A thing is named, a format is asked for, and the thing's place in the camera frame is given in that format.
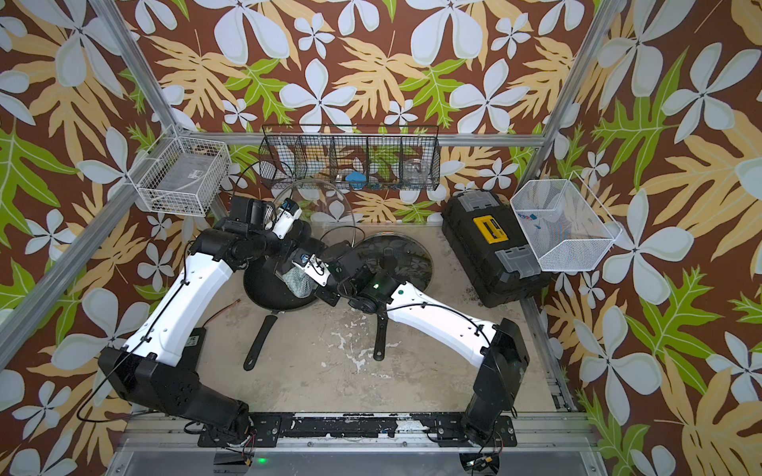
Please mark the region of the grey-green cloth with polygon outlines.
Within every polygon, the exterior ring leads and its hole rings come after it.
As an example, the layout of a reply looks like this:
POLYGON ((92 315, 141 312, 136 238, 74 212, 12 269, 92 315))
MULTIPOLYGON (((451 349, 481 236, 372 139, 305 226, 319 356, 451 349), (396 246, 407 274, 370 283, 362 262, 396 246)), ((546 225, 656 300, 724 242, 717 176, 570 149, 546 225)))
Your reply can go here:
POLYGON ((307 299, 308 297, 311 297, 314 291, 319 287, 318 283, 298 266, 293 266, 289 269, 281 276, 281 280, 298 299, 307 299))

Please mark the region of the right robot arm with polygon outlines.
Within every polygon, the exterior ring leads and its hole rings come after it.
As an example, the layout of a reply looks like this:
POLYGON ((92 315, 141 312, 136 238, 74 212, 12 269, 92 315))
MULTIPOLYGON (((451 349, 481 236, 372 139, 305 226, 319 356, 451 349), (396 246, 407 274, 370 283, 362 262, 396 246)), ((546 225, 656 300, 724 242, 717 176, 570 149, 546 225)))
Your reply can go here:
POLYGON ((493 438, 503 413, 514 409, 530 363, 519 326, 476 319, 437 301, 388 271, 372 271, 356 250, 333 246, 321 256, 294 261, 317 284, 315 294, 330 305, 345 299, 353 309, 375 315, 374 358, 385 357, 390 321, 408 325, 450 347, 477 369, 473 394, 460 426, 466 438, 486 444, 493 438))

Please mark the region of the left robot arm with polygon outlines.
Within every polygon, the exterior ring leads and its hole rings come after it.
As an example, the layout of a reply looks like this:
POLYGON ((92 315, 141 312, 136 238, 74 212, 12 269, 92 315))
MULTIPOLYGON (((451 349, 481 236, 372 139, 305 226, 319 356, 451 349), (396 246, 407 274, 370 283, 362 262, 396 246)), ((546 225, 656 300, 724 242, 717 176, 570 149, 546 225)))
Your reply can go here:
POLYGON ((310 226, 287 198, 281 204, 232 198, 228 216, 192 242, 184 270, 138 330, 118 349, 105 348, 98 366, 126 402, 202 424, 220 446, 253 438, 248 404, 204 386, 180 365, 187 341, 219 289, 263 257, 286 255, 306 242, 310 226))

